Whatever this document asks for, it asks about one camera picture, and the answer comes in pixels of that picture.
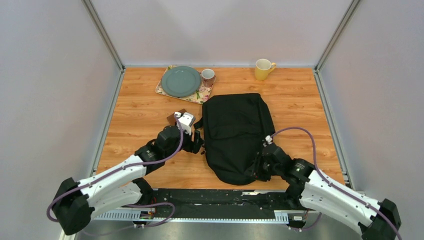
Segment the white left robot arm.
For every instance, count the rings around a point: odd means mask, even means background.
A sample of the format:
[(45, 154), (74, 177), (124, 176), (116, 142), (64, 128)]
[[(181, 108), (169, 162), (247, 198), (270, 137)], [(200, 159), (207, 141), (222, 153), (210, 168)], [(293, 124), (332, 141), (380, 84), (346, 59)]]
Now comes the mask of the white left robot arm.
[(199, 130), (188, 133), (174, 125), (166, 126), (155, 139), (140, 147), (120, 164), (81, 180), (65, 179), (46, 210), (66, 235), (82, 231), (93, 219), (120, 207), (162, 206), (153, 197), (145, 176), (161, 168), (179, 151), (198, 153), (204, 140)]

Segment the brown leather wallet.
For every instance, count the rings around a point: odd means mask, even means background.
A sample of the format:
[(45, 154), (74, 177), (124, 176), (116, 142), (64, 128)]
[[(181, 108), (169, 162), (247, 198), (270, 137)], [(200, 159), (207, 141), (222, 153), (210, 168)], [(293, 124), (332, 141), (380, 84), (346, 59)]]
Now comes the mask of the brown leather wallet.
[[(184, 114), (184, 113), (187, 112), (187, 110), (185, 108), (183, 108), (183, 109), (179, 110), (178, 112), (181, 113), (181, 114)], [(172, 113), (166, 119), (167, 119), (170, 126), (175, 126), (177, 124), (177, 120), (175, 118), (175, 113)]]

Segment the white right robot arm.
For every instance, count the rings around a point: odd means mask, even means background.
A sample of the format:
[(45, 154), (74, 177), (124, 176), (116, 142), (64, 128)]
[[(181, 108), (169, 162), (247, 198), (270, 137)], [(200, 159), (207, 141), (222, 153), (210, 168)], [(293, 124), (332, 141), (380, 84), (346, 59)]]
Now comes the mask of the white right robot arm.
[(291, 158), (272, 143), (256, 154), (245, 174), (260, 181), (280, 176), (289, 184), (285, 203), (318, 211), (350, 227), (363, 240), (400, 239), (401, 219), (394, 202), (360, 194), (334, 182), (307, 160)]

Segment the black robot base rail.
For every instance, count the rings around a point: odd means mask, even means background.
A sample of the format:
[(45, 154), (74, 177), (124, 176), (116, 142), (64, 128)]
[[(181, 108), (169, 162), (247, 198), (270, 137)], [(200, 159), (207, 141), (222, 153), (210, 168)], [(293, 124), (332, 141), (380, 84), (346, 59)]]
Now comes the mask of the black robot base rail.
[(304, 221), (309, 210), (284, 191), (253, 191), (225, 189), (154, 190), (145, 179), (133, 180), (142, 197), (138, 205), (153, 205), (153, 217), (172, 219), (241, 219), (268, 220), (275, 211), (288, 211)]

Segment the black fabric student bag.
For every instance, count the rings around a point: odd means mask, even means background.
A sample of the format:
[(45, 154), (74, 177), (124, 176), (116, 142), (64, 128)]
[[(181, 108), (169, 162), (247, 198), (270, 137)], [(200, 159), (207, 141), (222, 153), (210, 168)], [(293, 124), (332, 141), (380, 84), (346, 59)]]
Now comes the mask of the black fabric student bag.
[(205, 158), (211, 170), (226, 184), (254, 182), (246, 171), (262, 151), (265, 137), (276, 131), (261, 95), (214, 95), (202, 105), (201, 113), (194, 126), (203, 129)]

